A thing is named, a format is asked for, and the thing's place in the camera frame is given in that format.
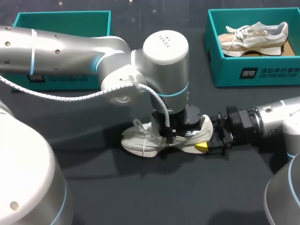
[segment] shoe sole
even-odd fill
[[[123,146],[123,148],[124,148],[126,151],[128,151],[128,152],[130,152],[130,153],[132,153],[132,154],[134,154],[134,155],[143,157],[143,152],[142,152],[142,151],[134,151],[134,150],[128,149],[128,148],[126,148],[126,147],[124,147],[124,146]],[[155,157],[160,151],[161,151],[161,150],[145,151],[145,152],[144,152],[144,157],[146,157],[146,158],[153,158],[153,157]]]
[[[144,158],[153,158],[153,157],[155,157],[161,151],[161,150],[145,151],[144,152],[144,156],[143,156],[143,152],[142,151],[134,151],[134,150],[125,148],[124,146],[123,146],[123,148],[126,151],[130,152],[131,154],[134,154],[134,155],[137,155],[137,156],[141,156],[141,157],[144,157]],[[205,154],[206,153],[206,151],[200,151],[200,150],[196,149],[195,145],[183,147],[183,148],[181,148],[179,150],[182,150],[185,153],[192,153],[192,154]]]
[[[271,55],[271,56],[279,56],[282,54],[282,46],[281,47],[273,47],[273,48],[263,48],[263,47],[253,47],[249,48],[244,51],[232,52],[222,50],[224,55],[232,56],[232,57],[240,57],[247,52],[258,52],[264,55]]]

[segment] cable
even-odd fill
[[[0,81],[2,81],[3,83],[7,84],[8,86],[19,90],[21,92],[27,93],[27,94],[31,94],[40,98],[47,98],[50,100],[56,100],[56,101],[63,101],[63,102],[76,102],[76,101],[82,101],[82,100],[87,100],[90,98],[95,98],[101,95],[105,95],[108,94],[110,92],[116,91],[116,90],[120,90],[120,89],[124,89],[124,88],[128,88],[128,87],[134,87],[135,85],[132,83],[127,83],[124,85],[120,85],[120,86],[116,86],[114,88],[111,89],[107,89],[107,90],[102,90],[102,91],[98,91],[96,93],[93,94],[89,94],[89,95],[85,95],[85,96],[79,96],[79,97],[59,97],[59,96],[54,96],[54,95],[47,95],[47,94],[43,94],[43,93],[39,93],[36,91],[32,91],[26,88],[23,88],[15,83],[10,82],[8,79],[4,78],[3,76],[0,75]],[[169,118],[169,113],[167,110],[167,107],[165,106],[163,100],[157,95],[157,93],[151,89],[150,87],[140,84],[137,84],[138,86],[140,86],[142,89],[147,90],[148,92],[150,92],[151,95],[153,95],[153,97],[159,102],[159,104],[161,105],[163,112],[165,114],[165,126],[166,127],[170,127],[170,118]]]

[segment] shoe box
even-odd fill
[[[237,29],[257,22],[265,25],[288,23],[289,37],[282,55],[224,56],[218,35],[227,33],[225,27]],[[300,10],[298,8],[210,9],[204,42],[216,87],[300,84]]]
[[[19,13],[14,27],[46,30],[82,37],[112,34],[110,11]],[[30,90],[99,90],[97,76],[4,74],[5,78]]]

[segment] beige sneaker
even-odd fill
[[[288,25],[282,22],[276,26],[266,26],[258,22],[252,26],[233,29],[226,26],[227,34],[218,36],[224,55],[240,57],[249,51],[265,55],[281,55],[282,46],[287,41]]]
[[[208,142],[213,133],[213,126],[209,116],[201,117],[201,130],[193,131],[185,137],[176,136],[172,144],[168,144],[166,138],[159,135],[155,119],[142,124],[138,119],[133,121],[134,126],[125,130],[121,144],[124,149],[132,154],[142,157],[154,157],[166,147],[175,147],[187,153],[203,154],[205,151],[196,149],[195,145]]]

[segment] robotic arm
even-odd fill
[[[219,145],[231,145],[259,138],[282,135],[290,162],[269,181],[264,193],[264,208],[271,225],[300,224],[300,97],[260,105],[251,110],[227,107],[227,116],[218,114],[217,131],[224,136]]]
[[[137,90],[143,88],[152,93],[152,115],[160,135],[168,142],[174,136],[200,129],[200,110],[187,105],[188,42],[180,33],[156,32],[146,39],[142,49],[130,51],[119,37],[76,37],[0,26],[0,42],[4,43],[0,46],[2,73],[94,75],[102,92],[82,99],[109,93],[115,104],[134,101]],[[40,94],[1,76],[0,80],[40,97],[81,99]],[[38,132],[16,120],[1,102],[0,120],[1,145],[6,147],[0,151],[0,171],[6,171],[2,181],[11,184],[0,192],[0,225],[70,225],[72,197],[51,147]],[[17,142],[12,140],[16,135]]]
[[[167,137],[199,130],[200,110],[188,102],[188,42],[175,31],[150,35],[140,50],[130,51],[119,37],[77,37],[66,34],[0,26],[0,71],[43,75],[95,75],[101,90],[119,85],[144,84],[162,99],[170,117],[165,126],[161,104],[151,96],[159,132]],[[138,91],[110,94],[110,101],[126,104]]]

